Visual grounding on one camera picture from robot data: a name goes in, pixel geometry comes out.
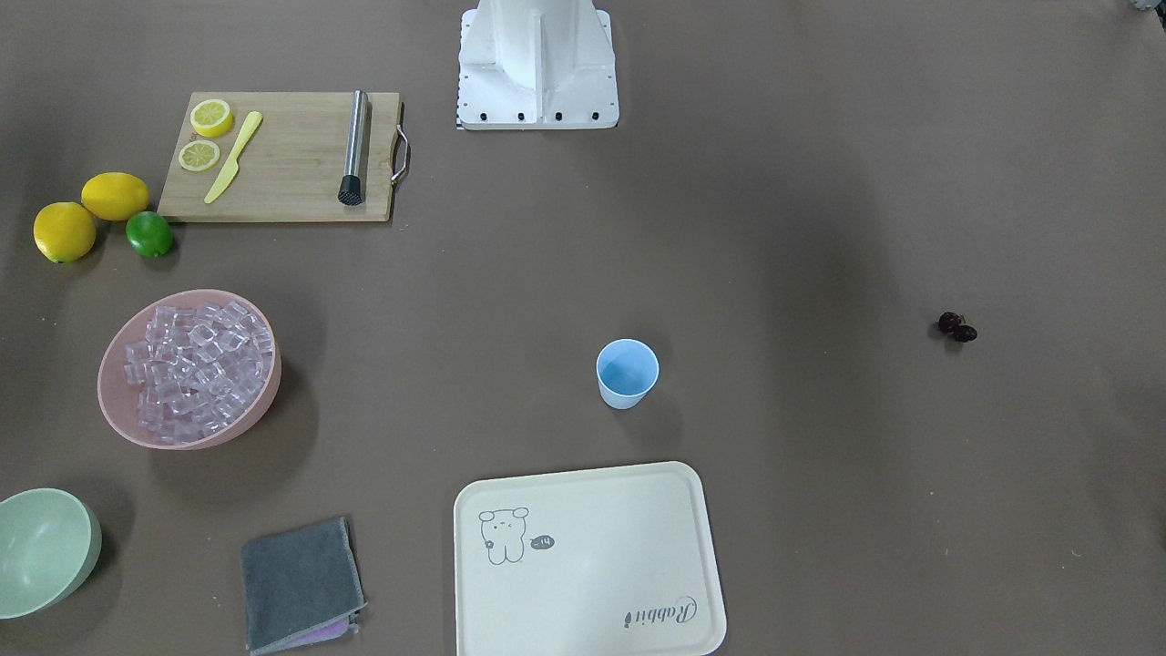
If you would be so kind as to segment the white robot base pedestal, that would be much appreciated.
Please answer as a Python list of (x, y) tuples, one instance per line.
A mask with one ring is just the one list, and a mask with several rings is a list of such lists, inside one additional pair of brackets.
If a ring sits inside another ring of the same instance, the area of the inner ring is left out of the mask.
[(619, 124), (611, 17), (591, 1), (480, 1), (461, 16), (458, 64), (461, 129)]

